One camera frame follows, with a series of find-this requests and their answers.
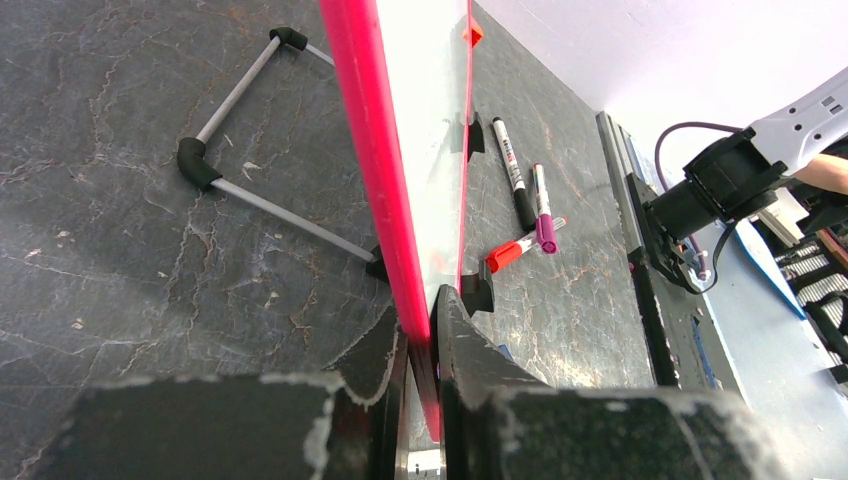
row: gray metal tube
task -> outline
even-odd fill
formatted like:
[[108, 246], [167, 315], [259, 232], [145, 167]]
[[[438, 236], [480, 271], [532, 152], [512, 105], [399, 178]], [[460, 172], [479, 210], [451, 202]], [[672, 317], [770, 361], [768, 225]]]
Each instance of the gray metal tube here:
[[223, 178], [219, 178], [218, 180], [213, 181], [212, 186], [219, 190], [227, 192], [228, 194], [233, 195], [234, 197], [238, 197], [244, 200], [245, 202], [253, 205], [254, 207], [260, 208], [270, 213], [271, 215], [274, 215], [275, 217], [281, 218], [286, 222], [291, 223], [296, 227], [300, 227], [301, 229], [315, 236], [321, 237], [324, 240], [332, 243], [333, 245], [347, 250], [348, 252], [352, 253], [353, 255], [356, 255], [357, 257], [365, 260], [366, 262], [370, 262], [374, 259], [374, 255], [372, 255], [371, 252], [368, 252], [367, 250], [348, 242], [347, 240], [339, 237], [334, 233], [324, 230], [323, 228], [319, 227], [318, 225], [315, 225], [314, 223], [308, 220], [298, 217], [297, 215], [291, 213], [290, 211], [282, 207], [274, 205], [273, 203], [269, 202], [268, 200], [265, 200], [262, 197], [254, 195], [241, 187], [233, 185], [232, 183], [224, 180]]
[[306, 44], [306, 51], [308, 51], [312, 55], [315, 55], [319, 59], [323, 60], [324, 63], [326, 63], [327, 65], [329, 65], [333, 68], [336, 68], [336, 63], [333, 61], [332, 58], [329, 57], [329, 55], [327, 55], [324, 52], [322, 52], [321, 50], [318, 50], [317, 48], [313, 47], [311, 44], [309, 44], [309, 43]]
[[209, 137], [211, 137], [212, 134], [215, 133], [215, 130], [218, 129], [218, 127], [221, 125], [221, 122], [224, 121], [224, 118], [226, 118], [227, 114], [230, 113], [230, 110], [233, 109], [233, 105], [235, 105], [238, 99], [241, 98], [241, 95], [244, 93], [245, 90], [247, 90], [247, 87], [250, 86], [250, 83], [253, 82], [253, 79], [256, 78], [256, 74], [258, 74], [259, 71], [262, 70], [262, 67], [264, 67], [265, 64], [268, 63], [268, 59], [270, 59], [271, 55], [273, 55], [274, 52], [277, 51], [277, 47], [279, 46], [279, 37], [274, 37], [273, 39], [271, 39], [271, 43], [269, 43], [268, 46], [265, 47], [265, 50], [262, 52], [261, 55], [259, 55], [259, 58], [257, 58], [256, 61], [253, 62], [253, 65], [250, 66], [250, 69], [248, 69], [247, 73], [245, 73], [244, 76], [241, 77], [241, 80], [239, 80], [239, 83], [237, 83], [235, 88], [233, 88], [233, 91], [230, 92], [229, 95], [227, 95], [227, 98], [224, 99], [224, 102], [221, 104], [220, 107], [218, 107], [218, 110], [215, 110], [215, 113], [212, 114], [212, 118], [210, 118], [209, 121], [206, 122], [206, 125], [203, 126], [203, 129], [200, 130], [200, 133], [198, 133], [197, 137], [195, 138], [197, 138], [203, 143], [209, 141]]

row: black cable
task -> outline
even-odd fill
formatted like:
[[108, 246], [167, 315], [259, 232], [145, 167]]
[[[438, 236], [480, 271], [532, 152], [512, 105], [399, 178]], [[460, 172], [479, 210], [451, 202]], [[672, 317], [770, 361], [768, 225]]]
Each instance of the black cable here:
[[[665, 137], [667, 137], [671, 132], [674, 132], [675, 130], [680, 130], [681, 128], [706, 128], [706, 129], [709, 129], [709, 130], [718, 130], [720, 132], [726, 132], [726, 133], [739, 133], [739, 132], [742, 131], [742, 129], [738, 128], [738, 127], [731, 127], [731, 126], [728, 126], [728, 125], [722, 125], [720, 123], [710, 123], [710, 122], [683, 122], [683, 123], [678, 123], [678, 124], [675, 124], [675, 125], [672, 125], [672, 126], [666, 128], [665, 131], [663, 131], [663, 133], [660, 134], [659, 138], [657, 138], [657, 143], [656, 143], [656, 146], [654, 147], [654, 169], [657, 171], [657, 176], [660, 179], [660, 184], [662, 184], [663, 191], [668, 191], [668, 182], [666, 181], [665, 175], [663, 174], [663, 171], [662, 171], [662, 163], [660, 162], [660, 148], [662, 147], [662, 142], [663, 142], [663, 140], [665, 140]], [[727, 230], [730, 230], [731, 232], [733, 232], [733, 230], [735, 228], [736, 228], [736, 223], [734, 222], [733, 226], [728, 228]], [[706, 264], [706, 261], [704, 260], [704, 256], [699, 255], [701, 253], [701, 247], [698, 245], [698, 241], [695, 240], [695, 237], [693, 235], [690, 235], [686, 239], [689, 240], [689, 244], [692, 245], [692, 249], [695, 250], [695, 255], [697, 255], [697, 258], [698, 258], [698, 264], [701, 267], [701, 272], [702, 273], [706, 272], [707, 264]], [[724, 242], [721, 241], [721, 238], [719, 238], [719, 242], [716, 243], [716, 249], [713, 250], [713, 276], [714, 276], [714, 280], [710, 284], [709, 287], [707, 287], [706, 289], [704, 289], [704, 291], [701, 292], [702, 294], [706, 293], [709, 289], [713, 288], [713, 286], [715, 286], [716, 282], [718, 281], [718, 270], [716, 270], [716, 265], [718, 264], [718, 254], [719, 254], [719, 252], [721, 252], [721, 248], [720, 248], [719, 245], [724, 246]]]

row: black marker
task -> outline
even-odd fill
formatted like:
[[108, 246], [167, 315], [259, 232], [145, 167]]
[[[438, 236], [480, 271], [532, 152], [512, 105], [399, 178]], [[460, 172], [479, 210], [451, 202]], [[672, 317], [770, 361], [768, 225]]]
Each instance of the black marker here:
[[527, 195], [524, 179], [521, 178], [521, 169], [518, 168], [518, 161], [515, 160], [515, 152], [512, 150], [512, 144], [509, 142], [509, 135], [506, 134], [506, 126], [503, 120], [501, 120], [501, 117], [495, 117], [492, 122], [495, 128], [495, 135], [498, 137], [498, 145], [501, 146], [506, 173], [509, 175], [509, 180], [512, 183], [512, 199], [515, 200], [518, 221], [521, 223], [521, 228], [525, 232], [532, 232], [536, 229], [536, 213], [533, 211], [530, 196]]

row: white wall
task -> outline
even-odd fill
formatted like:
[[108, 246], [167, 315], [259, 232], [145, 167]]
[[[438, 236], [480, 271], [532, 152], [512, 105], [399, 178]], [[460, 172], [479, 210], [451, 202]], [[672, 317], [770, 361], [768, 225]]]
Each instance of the white wall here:
[[[478, 2], [645, 153], [673, 123], [746, 126], [848, 66], [848, 0]], [[664, 160], [714, 138], [675, 133]]]

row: red marker cap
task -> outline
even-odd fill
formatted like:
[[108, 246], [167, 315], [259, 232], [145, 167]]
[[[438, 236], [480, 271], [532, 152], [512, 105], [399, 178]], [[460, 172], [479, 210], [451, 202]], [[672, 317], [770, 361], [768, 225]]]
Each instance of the red marker cap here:
[[495, 273], [515, 261], [522, 253], [524, 251], [517, 242], [505, 243], [492, 250], [492, 253], [486, 257], [486, 264], [489, 266], [489, 270]]

